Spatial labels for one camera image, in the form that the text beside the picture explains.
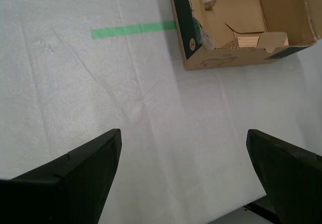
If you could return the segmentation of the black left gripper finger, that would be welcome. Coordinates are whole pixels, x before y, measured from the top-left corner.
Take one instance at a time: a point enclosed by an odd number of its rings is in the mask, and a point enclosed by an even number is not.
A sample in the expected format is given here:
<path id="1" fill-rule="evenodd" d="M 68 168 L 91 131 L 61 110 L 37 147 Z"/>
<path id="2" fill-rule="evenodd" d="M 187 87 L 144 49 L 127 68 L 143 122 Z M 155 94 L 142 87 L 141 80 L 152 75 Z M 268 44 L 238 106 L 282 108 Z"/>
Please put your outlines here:
<path id="1" fill-rule="evenodd" d="M 248 130 L 253 168 L 282 223 L 321 223 L 321 156 Z"/>
<path id="2" fill-rule="evenodd" d="M 1 223 L 98 223 L 115 178 L 120 129 L 1 180 Z"/>

